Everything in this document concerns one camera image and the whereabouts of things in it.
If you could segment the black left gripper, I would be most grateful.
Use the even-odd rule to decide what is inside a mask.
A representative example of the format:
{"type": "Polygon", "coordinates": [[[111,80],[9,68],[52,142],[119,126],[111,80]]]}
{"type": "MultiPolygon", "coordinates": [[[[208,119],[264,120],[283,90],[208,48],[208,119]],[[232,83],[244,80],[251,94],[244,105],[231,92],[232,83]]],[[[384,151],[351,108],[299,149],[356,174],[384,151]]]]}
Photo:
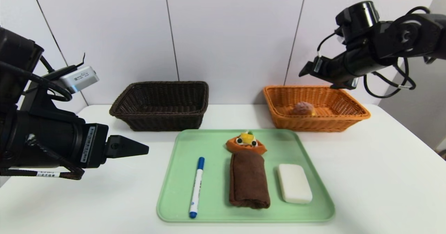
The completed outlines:
{"type": "Polygon", "coordinates": [[[30,135],[34,135],[38,144],[83,169],[98,168],[109,158],[142,156],[149,152],[149,146],[127,137],[111,135],[107,138],[107,125],[87,124],[65,110],[18,110],[16,123],[17,167],[62,166],[61,161],[44,153],[37,144],[27,143],[30,135]]]}

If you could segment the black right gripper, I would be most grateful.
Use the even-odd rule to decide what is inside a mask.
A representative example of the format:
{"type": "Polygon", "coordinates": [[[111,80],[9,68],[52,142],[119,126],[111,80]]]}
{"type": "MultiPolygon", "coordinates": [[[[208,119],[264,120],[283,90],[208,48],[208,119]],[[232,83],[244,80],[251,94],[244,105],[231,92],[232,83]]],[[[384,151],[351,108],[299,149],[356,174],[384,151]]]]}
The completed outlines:
{"type": "Polygon", "coordinates": [[[335,86],[354,86],[355,77],[346,69],[347,52],[330,59],[325,56],[316,57],[314,62],[307,61],[299,72],[299,77],[311,74],[335,86]]]}

